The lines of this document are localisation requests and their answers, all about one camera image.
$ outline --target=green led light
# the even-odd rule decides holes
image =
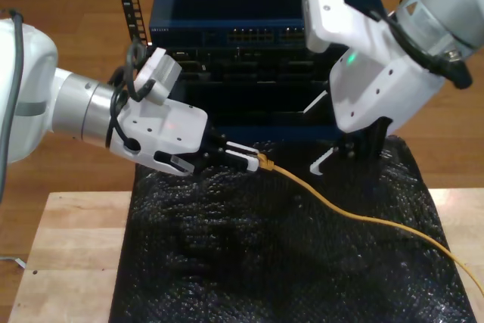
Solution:
[[[352,64],[356,59],[356,52],[351,54],[349,57],[348,57],[348,60],[346,61],[346,64]]]

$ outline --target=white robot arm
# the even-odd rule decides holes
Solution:
[[[350,47],[334,65],[327,90],[337,125],[349,135],[381,120],[384,135],[393,132],[441,89],[442,74],[466,87],[470,80],[462,60],[484,44],[484,0],[405,0],[393,19],[380,14],[381,20],[344,0],[302,0],[302,8],[311,51],[324,52],[332,42]],[[9,163],[30,154],[50,130],[175,175],[220,160],[257,170],[257,150],[227,142],[209,127],[203,110],[167,98],[181,69],[163,49],[144,58],[136,80],[131,72],[120,71],[115,87],[58,69],[54,43],[35,28],[24,25],[23,37],[23,78]],[[4,119],[16,48],[10,20],[0,21],[0,44]],[[132,47],[129,57],[140,58],[137,45]],[[123,102],[125,84],[131,98]]]
[[[484,0],[404,0],[396,12],[373,17],[344,0],[302,0],[302,9],[310,50],[322,53],[332,42],[349,46],[330,72],[327,90],[345,133],[340,154],[381,151],[382,137],[412,118],[445,78],[459,89],[472,83],[464,60],[484,44]],[[361,146],[361,131],[378,138],[371,141],[377,145]],[[329,155],[312,171],[318,174]]]

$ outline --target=wooden table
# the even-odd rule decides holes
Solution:
[[[484,188],[430,193],[452,251],[484,281]],[[129,199],[129,192],[49,196],[10,323],[107,322]],[[477,321],[484,322],[484,298],[459,272]]]

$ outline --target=yellow cable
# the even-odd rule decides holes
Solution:
[[[420,232],[412,227],[408,227],[405,225],[401,225],[396,222],[392,221],[387,221],[385,219],[376,219],[374,217],[367,217],[367,216],[360,216],[356,215],[351,212],[347,212],[345,210],[342,210],[338,206],[335,206],[332,204],[328,199],[323,197],[318,191],[316,191],[311,185],[308,183],[304,182],[302,179],[296,177],[293,173],[288,172],[284,168],[281,168],[279,166],[274,165],[274,162],[267,159],[267,156],[264,154],[257,154],[257,157],[259,158],[259,166],[263,169],[267,169],[268,171],[276,171],[279,172],[282,175],[285,175],[289,179],[292,179],[296,183],[300,184],[304,188],[306,188],[308,191],[310,191],[312,194],[314,194],[324,205],[327,207],[331,208],[334,212],[337,212],[345,217],[348,217],[349,219],[357,219],[358,221],[365,221],[365,222],[372,222],[372,223],[378,223],[380,225],[387,225],[387,226],[392,226],[395,228],[400,228],[401,230],[405,230],[407,232],[410,232],[411,234],[415,234],[420,238],[423,238],[426,241],[429,241],[432,245],[437,247],[439,250],[441,250],[445,255],[450,257],[452,260],[455,261],[456,264],[458,264],[469,276],[470,278],[476,283],[477,287],[479,288],[482,296],[484,297],[484,287],[479,283],[479,280],[477,280],[477,277],[465,266],[465,264],[458,258],[456,255],[451,253],[449,250],[447,250],[443,245],[441,245],[439,242],[435,241],[433,238],[430,236],[427,236],[423,232]]]

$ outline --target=black textured mat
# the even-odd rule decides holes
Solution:
[[[447,245],[405,143],[379,161],[309,164],[319,143],[265,144],[340,207]],[[181,179],[137,167],[111,322],[476,321],[454,263],[418,238],[346,219],[275,172]]]

